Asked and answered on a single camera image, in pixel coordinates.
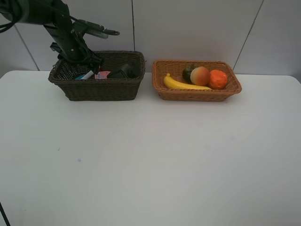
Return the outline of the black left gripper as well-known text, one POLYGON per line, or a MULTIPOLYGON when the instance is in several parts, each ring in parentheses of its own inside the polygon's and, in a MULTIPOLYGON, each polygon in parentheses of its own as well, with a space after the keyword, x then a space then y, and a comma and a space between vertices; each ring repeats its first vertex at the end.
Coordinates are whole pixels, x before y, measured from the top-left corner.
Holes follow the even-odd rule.
POLYGON ((72 24, 71 19, 63 18, 44 25, 54 39, 50 48, 58 52, 59 58, 71 64, 90 66, 91 71, 98 74, 102 71, 103 59, 87 47, 84 38, 73 30, 72 24))

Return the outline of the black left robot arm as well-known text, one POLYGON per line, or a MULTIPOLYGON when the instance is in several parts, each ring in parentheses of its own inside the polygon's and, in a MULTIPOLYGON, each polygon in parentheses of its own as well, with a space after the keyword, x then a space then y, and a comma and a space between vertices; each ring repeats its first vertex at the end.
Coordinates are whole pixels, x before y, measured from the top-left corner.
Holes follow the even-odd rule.
POLYGON ((103 62, 87 47, 83 36, 100 37, 104 28, 72 17, 61 0, 2 0, 0 13, 9 21, 0 26, 1 32, 16 23, 42 25, 54 40, 50 48, 58 53, 58 59, 84 65, 94 73, 103 62))

